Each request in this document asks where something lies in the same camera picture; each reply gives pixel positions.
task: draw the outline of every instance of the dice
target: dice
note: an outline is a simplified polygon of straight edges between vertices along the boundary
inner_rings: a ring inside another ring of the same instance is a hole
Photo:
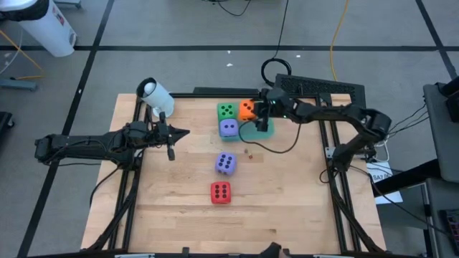
[[[231,176],[236,170],[236,155],[222,152],[215,161],[215,171]]]
[[[210,200],[213,204],[229,204],[231,202],[230,183],[220,181],[210,185]]]
[[[220,103],[217,105],[218,121],[236,118],[236,107],[233,103]]]
[[[237,127],[237,120],[234,118],[225,119],[220,121],[220,136],[222,137],[230,137],[238,135],[239,128]]]
[[[251,100],[243,100],[239,103],[239,115],[237,116],[237,119],[241,121],[248,121],[255,119],[255,114],[254,114],[254,103]]]

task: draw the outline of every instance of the wooden tabletop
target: wooden tabletop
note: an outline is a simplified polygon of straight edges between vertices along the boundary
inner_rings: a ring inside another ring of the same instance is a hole
[[[348,95],[332,95],[332,99],[334,105],[350,102]],[[118,96],[110,130],[132,120],[135,101],[135,95]],[[182,247],[190,247],[191,253],[257,254],[277,242],[292,254],[338,254],[330,190],[318,180],[325,169],[318,123],[303,125],[296,147],[282,155],[256,145],[223,142],[215,108],[219,102],[235,101],[175,99],[175,111],[167,123],[191,132],[176,144],[175,161],[168,160],[166,148],[146,150],[129,251],[178,253]],[[274,123],[274,136],[260,142],[285,150],[292,145],[298,126],[285,119]],[[338,129],[343,143],[356,134],[347,123],[338,123]],[[244,153],[246,148],[253,159]],[[237,155],[237,170],[231,177],[214,171],[215,159],[222,151]],[[363,161],[356,159],[352,165],[366,170]],[[104,161],[98,180],[114,168]],[[120,175],[115,174],[96,192],[82,247],[90,246],[113,218]],[[384,249],[369,178],[352,169],[347,176],[356,219]],[[211,203],[210,184],[215,181],[231,183],[231,204]],[[351,249],[349,225],[344,216],[343,220]],[[120,232],[123,230],[124,221],[120,224]]]

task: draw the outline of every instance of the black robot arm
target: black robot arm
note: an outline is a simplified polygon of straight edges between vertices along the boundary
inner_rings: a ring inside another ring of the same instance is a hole
[[[357,135],[348,143],[336,146],[332,156],[332,166],[338,171],[347,171],[352,158],[362,148],[373,146],[387,136],[391,119],[372,109],[355,105],[341,107],[319,107],[301,100],[288,97],[278,87],[272,90],[263,89],[258,102],[255,102],[255,121],[259,131],[268,130],[269,118],[288,118],[294,123],[312,121],[345,121],[353,125]]]
[[[132,122],[122,129],[104,135],[66,136],[48,135],[36,140],[35,158],[49,165],[63,158],[86,158],[112,161],[127,166],[133,160],[133,153],[150,146],[167,146],[170,161],[175,159],[174,144],[189,133],[189,130],[174,128],[166,124],[164,113],[158,122]]]

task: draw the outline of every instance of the green die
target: green die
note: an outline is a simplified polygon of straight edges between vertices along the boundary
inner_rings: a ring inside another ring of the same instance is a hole
[[[234,103],[220,103],[217,105],[218,121],[236,118],[236,105]]]

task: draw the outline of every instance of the red die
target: red die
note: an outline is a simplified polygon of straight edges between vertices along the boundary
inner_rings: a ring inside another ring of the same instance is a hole
[[[213,204],[229,204],[231,202],[230,183],[222,181],[210,185],[210,199]]]

